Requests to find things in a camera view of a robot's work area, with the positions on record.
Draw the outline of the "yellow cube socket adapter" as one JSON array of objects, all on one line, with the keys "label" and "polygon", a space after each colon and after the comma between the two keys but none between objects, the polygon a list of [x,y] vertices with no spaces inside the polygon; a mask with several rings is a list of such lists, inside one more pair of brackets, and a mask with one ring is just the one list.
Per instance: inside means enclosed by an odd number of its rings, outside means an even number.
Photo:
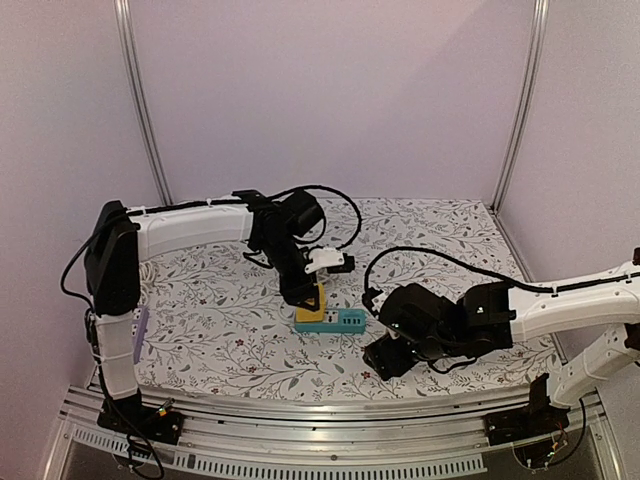
[{"label": "yellow cube socket adapter", "polygon": [[326,312],[326,295],[324,286],[321,283],[317,284],[318,297],[312,298],[307,303],[314,307],[314,310],[308,308],[297,308],[295,314],[295,322],[308,324],[308,323],[320,323],[324,320]]}]

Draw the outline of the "teal power strip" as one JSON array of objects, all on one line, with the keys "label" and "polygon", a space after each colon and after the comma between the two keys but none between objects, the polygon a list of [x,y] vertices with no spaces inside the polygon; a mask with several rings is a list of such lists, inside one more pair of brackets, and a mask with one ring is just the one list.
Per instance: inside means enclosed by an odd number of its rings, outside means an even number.
[{"label": "teal power strip", "polygon": [[318,322],[294,322],[298,333],[363,334],[366,330],[366,312],[361,309],[329,309]]}]

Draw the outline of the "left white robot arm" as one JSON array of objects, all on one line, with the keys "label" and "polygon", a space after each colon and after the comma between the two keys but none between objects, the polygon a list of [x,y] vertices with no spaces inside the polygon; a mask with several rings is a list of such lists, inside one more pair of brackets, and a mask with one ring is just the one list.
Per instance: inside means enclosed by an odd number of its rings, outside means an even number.
[{"label": "left white robot arm", "polygon": [[321,247],[306,239],[326,215],[315,197],[317,185],[293,187],[266,196],[237,190],[223,198],[170,206],[130,209],[114,200],[103,205],[90,237],[72,257],[85,272],[85,293],[62,285],[66,296],[88,307],[85,331],[98,368],[111,419],[128,434],[148,426],[148,412],[134,372],[131,344],[133,313],[141,299],[142,262],[176,250],[211,243],[244,242],[247,259],[265,256],[278,276],[285,303],[316,311],[320,307],[317,273],[349,273],[354,258],[350,240]]}]

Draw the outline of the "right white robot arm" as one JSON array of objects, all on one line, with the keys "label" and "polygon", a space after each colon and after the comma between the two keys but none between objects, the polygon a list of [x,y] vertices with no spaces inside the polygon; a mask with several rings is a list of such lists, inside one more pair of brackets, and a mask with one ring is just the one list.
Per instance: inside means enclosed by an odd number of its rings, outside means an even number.
[{"label": "right white robot arm", "polygon": [[399,378],[420,362],[434,369],[437,361],[452,358],[462,367],[535,337],[596,325],[607,328],[569,363],[536,378],[525,406],[486,415],[491,443],[567,427],[570,408],[584,394],[638,361],[637,258],[601,273],[541,284],[475,266],[468,269],[490,280],[456,301],[417,283],[390,294],[364,286],[362,303],[386,332],[365,348],[363,360],[381,379]]}]

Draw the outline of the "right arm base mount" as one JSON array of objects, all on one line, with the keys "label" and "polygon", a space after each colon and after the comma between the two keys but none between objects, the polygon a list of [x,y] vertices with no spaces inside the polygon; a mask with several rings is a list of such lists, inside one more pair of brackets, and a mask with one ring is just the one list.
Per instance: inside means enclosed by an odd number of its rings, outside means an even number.
[{"label": "right arm base mount", "polygon": [[486,414],[484,432],[491,446],[550,434],[569,426],[569,408],[551,405],[547,392],[550,375],[544,373],[529,388],[525,406]]}]

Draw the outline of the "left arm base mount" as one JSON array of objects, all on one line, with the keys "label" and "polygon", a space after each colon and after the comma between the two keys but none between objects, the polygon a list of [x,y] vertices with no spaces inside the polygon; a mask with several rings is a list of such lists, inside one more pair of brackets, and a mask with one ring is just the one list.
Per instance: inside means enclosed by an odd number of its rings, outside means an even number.
[{"label": "left arm base mount", "polygon": [[162,413],[159,407],[145,406],[137,399],[121,399],[103,402],[97,425],[140,439],[177,445],[184,421],[185,416],[178,411]]}]

